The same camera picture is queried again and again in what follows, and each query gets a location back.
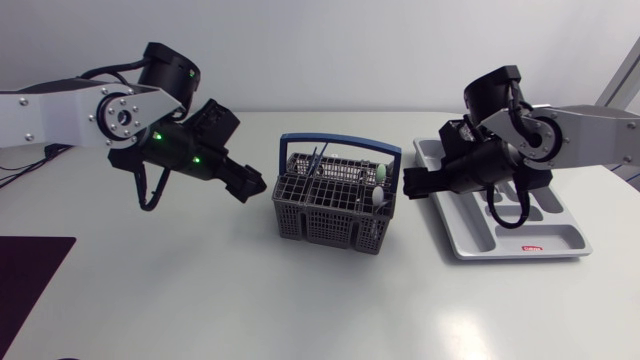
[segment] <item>table surface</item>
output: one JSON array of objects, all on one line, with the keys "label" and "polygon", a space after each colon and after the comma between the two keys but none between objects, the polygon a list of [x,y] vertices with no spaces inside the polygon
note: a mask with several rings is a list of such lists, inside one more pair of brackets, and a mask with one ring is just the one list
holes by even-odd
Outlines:
[{"label": "table surface", "polygon": [[[6,359],[640,358],[640,194],[605,168],[554,171],[588,257],[458,260],[433,202],[404,195],[372,256],[279,237],[280,135],[388,142],[405,167],[413,138],[458,116],[237,115],[230,156],[269,186],[246,204],[173,174],[143,212],[104,149],[72,149],[0,191],[2,235],[78,239]],[[34,156],[0,151],[3,166]]]}]

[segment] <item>gray plastic basket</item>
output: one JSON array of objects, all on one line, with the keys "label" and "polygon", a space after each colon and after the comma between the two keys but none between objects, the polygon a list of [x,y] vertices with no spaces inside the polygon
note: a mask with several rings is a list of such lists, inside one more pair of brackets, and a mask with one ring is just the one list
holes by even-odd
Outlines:
[{"label": "gray plastic basket", "polygon": [[[289,142],[358,146],[393,155],[394,161],[385,164],[387,176],[376,182],[378,163],[300,153],[287,159]],[[398,147],[352,136],[282,135],[280,175],[272,196],[280,236],[301,240],[306,235],[312,243],[377,254],[393,217],[401,153]],[[380,207],[371,201],[376,186],[384,191]]]}]

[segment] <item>black cable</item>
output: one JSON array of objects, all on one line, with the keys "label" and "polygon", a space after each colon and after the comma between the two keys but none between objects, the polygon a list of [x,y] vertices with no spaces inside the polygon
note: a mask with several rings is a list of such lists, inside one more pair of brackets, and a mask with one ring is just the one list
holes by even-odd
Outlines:
[{"label": "black cable", "polygon": [[140,209],[144,211],[151,211],[155,209],[156,205],[160,201],[160,197],[162,196],[162,191],[164,190],[164,186],[167,185],[167,180],[169,180],[169,174],[171,173],[171,169],[164,168],[162,171],[162,175],[160,175],[160,180],[158,180],[158,185],[156,185],[156,190],[152,191],[151,200],[147,202],[147,174],[144,169],[144,164],[140,165],[140,169],[133,173],[134,178],[136,179],[136,189],[138,191],[138,202],[140,203]]},{"label": "black cable", "polygon": [[525,221],[527,221],[527,219],[529,218],[529,210],[530,210],[529,192],[526,190],[525,191],[517,190],[518,201],[520,201],[520,209],[522,209],[522,212],[520,213],[520,219],[518,219],[517,222],[509,223],[502,220],[502,218],[500,218],[500,215],[498,215],[498,212],[496,211],[496,206],[493,201],[493,194],[495,193],[495,191],[496,189],[494,185],[487,187],[487,204],[489,205],[489,212],[491,213],[491,216],[493,216],[493,219],[500,226],[507,229],[516,229],[522,226],[522,224],[524,224]]},{"label": "black cable", "polygon": [[9,185],[10,183],[16,181],[17,179],[19,179],[20,177],[22,177],[25,174],[28,174],[32,171],[35,171],[39,168],[41,168],[44,164],[48,163],[49,161],[55,159],[58,155],[62,154],[63,152],[69,150],[70,148],[72,148],[72,146],[70,145],[60,145],[60,144],[52,144],[52,145],[48,145],[45,147],[45,157],[42,160],[36,161],[33,164],[29,164],[29,165],[25,165],[23,168],[23,170],[17,174],[11,174],[9,176],[5,176],[3,178],[0,179],[0,181],[6,180],[5,182],[0,184],[0,189],[4,188],[5,186]]},{"label": "black cable", "polygon": [[132,63],[129,63],[129,64],[105,66],[105,67],[89,70],[89,71],[85,72],[84,74],[80,75],[80,78],[82,78],[82,79],[91,79],[91,78],[94,78],[94,77],[96,77],[98,75],[110,74],[110,73],[119,73],[119,72],[123,72],[123,71],[135,70],[135,69],[139,69],[139,68],[147,65],[149,63],[149,61],[150,61],[149,59],[142,59],[142,60],[139,60],[139,61],[136,61],[136,62],[132,62]]},{"label": "black cable", "polygon": [[4,170],[4,171],[19,171],[19,170],[22,170],[22,169],[24,169],[24,168],[27,168],[27,167],[29,167],[29,166],[31,166],[31,165],[33,165],[33,164],[29,164],[29,165],[25,165],[25,166],[20,166],[20,167],[18,167],[18,168],[6,168],[6,167],[3,167],[3,166],[0,166],[0,170]]},{"label": "black cable", "polygon": [[123,83],[124,85],[129,86],[129,82],[127,81],[127,79],[124,78],[124,76],[118,74],[117,72],[110,72],[108,74],[120,80],[120,82]]},{"label": "black cable", "polygon": [[533,107],[531,107],[531,105],[529,105],[527,102],[522,100],[520,95],[520,87],[518,86],[517,81],[515,80],[511,81],[509,88],[511,89],[511,100],[508,101],[509,117],[511,118],[511,124],[513,125],[513,128],[516,129],[518,134],[520,134],[520,136],[522,136],[523,138],[525,138],[525,140],[527,140],[529,145],[531,145],[532,147],[537,147],[539,145],[538,144],[539,139],[537,139],[535,134],[530,132],[524,126],[524,122],[522,121],[521,106],[524,106],[528,110],[533,110]]}]

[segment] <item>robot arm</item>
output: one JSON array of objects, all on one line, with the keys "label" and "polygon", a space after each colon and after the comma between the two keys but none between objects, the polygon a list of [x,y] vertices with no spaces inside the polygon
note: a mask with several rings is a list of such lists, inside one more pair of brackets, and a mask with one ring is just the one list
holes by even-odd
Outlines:
[{"label": "robot arm", "polygon": [[[503,227],[524,224],[529,191],[548,186],[551,169],[640,161],[640,117],[598,106],[532,107],[519,88],[517,67],[505,66],[464,91],[470,114],[440,129],[445,156],[439,170],[404,171],[411,199],[438,191],[486,191],[489,209]],[[500,219],[495,185],[513,181],[522,208],[516,223]]]},{"label": "robot arm", "polygon": [[180,106],[159,88],[80,78],[2,92],[0,147],[54,142],[122,149]]},{"label": "robot arm", "polygon": [[[142,68],[138,84],[119,74]],[[120,83],[91,80],[109,74]],[[112,166],[132,172],[140,207],[153,210],[171,171],[202,180],[219,178],[238,200],[266,189],[261,174],[231,160],[224,147],[240,121],[210,99],[191,118],[200,70],[189,59],[149,43],[140,61],[91,70],[74,79],[0,92],[4,130],[0,147],[54,142],[109,149]],[[164,168],[151,201],[143,162]]]}]

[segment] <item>sticker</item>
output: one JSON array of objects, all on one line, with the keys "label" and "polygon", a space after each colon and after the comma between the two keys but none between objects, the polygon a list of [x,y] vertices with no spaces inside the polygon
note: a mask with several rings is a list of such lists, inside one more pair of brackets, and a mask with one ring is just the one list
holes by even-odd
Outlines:
[{"label": "sticker", "polygon": [[542,247],[540,246],[523,246],[522,251],[542,251]]}]

